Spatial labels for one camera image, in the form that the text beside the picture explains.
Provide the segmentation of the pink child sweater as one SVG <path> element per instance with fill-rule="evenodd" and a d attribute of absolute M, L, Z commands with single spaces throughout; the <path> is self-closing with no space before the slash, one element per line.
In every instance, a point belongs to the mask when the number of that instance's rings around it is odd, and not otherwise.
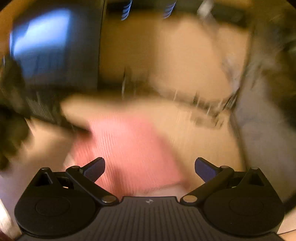
<path fill-rule="evenodd" d="M 102 157 L 105 172 L 95 182 L 118 198 L 124 196 L 176 196 L 180 199 L 189 180 L 176 154 L 154 126 L 134 116 L 92 120 L 89 136 L 79 135 L 64 166 L 84 166 Z"/>

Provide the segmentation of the curved black monitor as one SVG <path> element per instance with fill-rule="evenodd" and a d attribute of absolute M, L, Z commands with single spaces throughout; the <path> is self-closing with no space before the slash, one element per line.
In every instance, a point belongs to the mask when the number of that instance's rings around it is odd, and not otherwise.
<path fill-rule="evenodd" d="M 72 129 L 60 101 L 98 87 L 104 1 L 34 1 L 1 60 L 1 113 Z"/>

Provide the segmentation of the black power strip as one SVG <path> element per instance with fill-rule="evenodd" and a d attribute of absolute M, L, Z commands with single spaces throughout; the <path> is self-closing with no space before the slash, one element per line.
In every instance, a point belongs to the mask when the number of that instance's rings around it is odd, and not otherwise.
<path fill-rule="evenodd" d="M 198 14 L 202 17 L 213 17 L 225 22 L 246 28 L 248 25 L 247 10 L 216 1 L 107 1 L 107 10 L 120 14 L 126 20 L 131 10 L 162 11 L 168 18 L 175 11 Z"/>

